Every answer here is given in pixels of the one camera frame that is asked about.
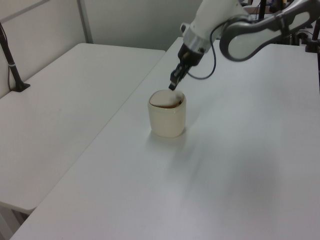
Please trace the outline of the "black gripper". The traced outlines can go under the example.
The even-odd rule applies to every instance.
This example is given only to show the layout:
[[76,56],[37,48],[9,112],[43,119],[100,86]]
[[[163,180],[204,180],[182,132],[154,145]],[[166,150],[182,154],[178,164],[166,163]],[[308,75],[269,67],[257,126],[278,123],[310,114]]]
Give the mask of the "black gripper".
[[188,74],[189,70],[197,66],[203,58],[202,52],[195,52],[190,50],[184,43],[182,44],[178,54],[179,64],[170,74],[169,89],[174,91],[178,84]]

